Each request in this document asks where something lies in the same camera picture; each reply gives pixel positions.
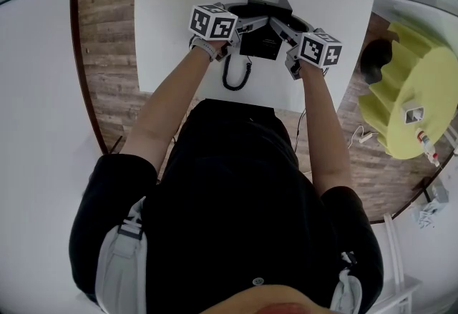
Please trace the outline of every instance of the wristwatch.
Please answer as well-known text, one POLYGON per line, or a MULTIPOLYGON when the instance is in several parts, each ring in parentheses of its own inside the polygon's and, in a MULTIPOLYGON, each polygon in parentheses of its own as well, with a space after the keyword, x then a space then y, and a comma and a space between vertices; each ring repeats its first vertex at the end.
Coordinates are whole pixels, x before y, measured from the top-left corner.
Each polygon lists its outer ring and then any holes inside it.
POLYGON ((195 46, 200 47, 201 49, 203 49, 204 51, 208 53, 208 55, 210 56, 210 62, 213 61, 216 58, 216 56, 218 55, 218 52, 216 51, 215 47, 213 47, 206 40, 198 36, 194 36, 193 38, 191 38, 190 43, 189 43, 189 49, 191 50, 195 46))

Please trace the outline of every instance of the black coiled cable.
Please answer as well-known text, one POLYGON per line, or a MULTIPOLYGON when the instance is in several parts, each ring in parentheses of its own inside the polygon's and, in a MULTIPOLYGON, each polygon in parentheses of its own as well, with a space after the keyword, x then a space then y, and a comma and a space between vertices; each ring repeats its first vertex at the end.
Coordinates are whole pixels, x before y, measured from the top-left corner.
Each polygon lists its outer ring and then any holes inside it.
POLYGON ((227 90, 232 90, 233 92, 237 92, 238 90, 242 89, 245 86, 245 84, 247 83, 248 77, 250 77, 250 74, 251 74, 251 65, 253 64, 252 61, 250 60, 250 57, 247 56, 247 58, 249 62, 246 64, 245 76, 243 77, 242 82, 238 86, 232 87, 228 84, 230 55, 226 57, 226 60, 224 62, 223 85, 227 90))

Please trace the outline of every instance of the round yellow table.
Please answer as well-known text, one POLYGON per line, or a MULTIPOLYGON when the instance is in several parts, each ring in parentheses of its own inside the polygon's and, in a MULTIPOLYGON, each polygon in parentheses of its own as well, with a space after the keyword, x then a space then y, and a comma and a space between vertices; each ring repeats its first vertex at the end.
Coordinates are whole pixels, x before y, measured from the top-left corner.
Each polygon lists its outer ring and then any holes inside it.
POLYGON ((363 118, 379 132, 387 154, 410 159, 423 152, 415 131, 423 129, 435 143, 449 126, 458 104, 458 60, 445 45, 399 23, 389 31, 393 57, 381 68, 382 80, 369 86, 372 94, 359 97, 363 118), (422 121, 405 124, 404 103, 414 100, 424 107, 422 121))

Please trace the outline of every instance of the shirt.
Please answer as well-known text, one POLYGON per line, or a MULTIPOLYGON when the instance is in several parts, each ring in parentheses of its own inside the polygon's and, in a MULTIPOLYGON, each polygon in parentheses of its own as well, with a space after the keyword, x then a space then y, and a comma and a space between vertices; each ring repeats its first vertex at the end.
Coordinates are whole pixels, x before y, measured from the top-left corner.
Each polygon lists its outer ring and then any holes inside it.
POLYGON ((201 313, 256 278, 329 307, 342 252, 356 257, 350 274, 361 281, 365 313, 383 286, 383 265, 356 193, 335 187, 320 198, 273 110, 205 102, 191 112, 159 184, 140 157, 100 158, 70 238, 77 286, 95 298, 103 239, 146 196, 147 308, 154 303, 155 313, 171 303, 176 313, 201 313))

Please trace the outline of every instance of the black and white cube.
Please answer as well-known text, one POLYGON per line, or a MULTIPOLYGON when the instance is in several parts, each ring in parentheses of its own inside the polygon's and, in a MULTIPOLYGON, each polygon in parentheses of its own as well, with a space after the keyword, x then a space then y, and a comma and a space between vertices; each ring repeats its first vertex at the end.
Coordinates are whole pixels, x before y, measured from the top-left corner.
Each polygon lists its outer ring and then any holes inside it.
POLYGON ((303 33, 299 57, 317 67, 337 65, 342 43, 327 33, 303 33))
POLYGON ((206 41, 232 38, 238 17, 213 4, 194 5, 188 29, 206 41))

